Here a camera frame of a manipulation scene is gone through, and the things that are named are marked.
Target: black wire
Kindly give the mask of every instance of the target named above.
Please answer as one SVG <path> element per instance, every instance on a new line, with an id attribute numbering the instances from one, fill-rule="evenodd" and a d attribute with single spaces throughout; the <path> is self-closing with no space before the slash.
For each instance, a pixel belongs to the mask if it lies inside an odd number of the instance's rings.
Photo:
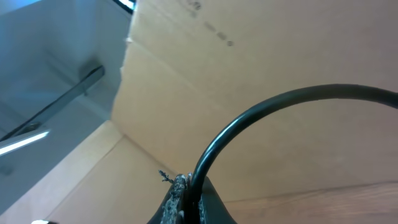
<path id="1" fill-rule="evenodd" d="M 373 101 L 398 108 L 398 93 L 370 86 L 350 84 L 311 86 L 288 91 L 264 100 L 235 118 L 206 148 L 192 175 L 188 202 L 191 205 L 199 202 L 203 182 L 217 155 L 235 136 L 252 125 L 252 123 L 288 106 L 308 101 L 334 98 Z"/>

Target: torn cardboard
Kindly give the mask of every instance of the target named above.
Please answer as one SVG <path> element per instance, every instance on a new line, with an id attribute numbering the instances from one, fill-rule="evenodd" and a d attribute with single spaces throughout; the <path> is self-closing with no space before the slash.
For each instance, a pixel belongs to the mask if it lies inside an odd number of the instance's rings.
<path id="1" fill-rule="evenodd" d="M 113 121 L 187 173 L 234 117 L 327 83 L 398 91 L 395 1 L 140 1 Z M 218 156 L 224 201 L 396 180 L 396 110 L 326 100 L 278 111 Z"/>

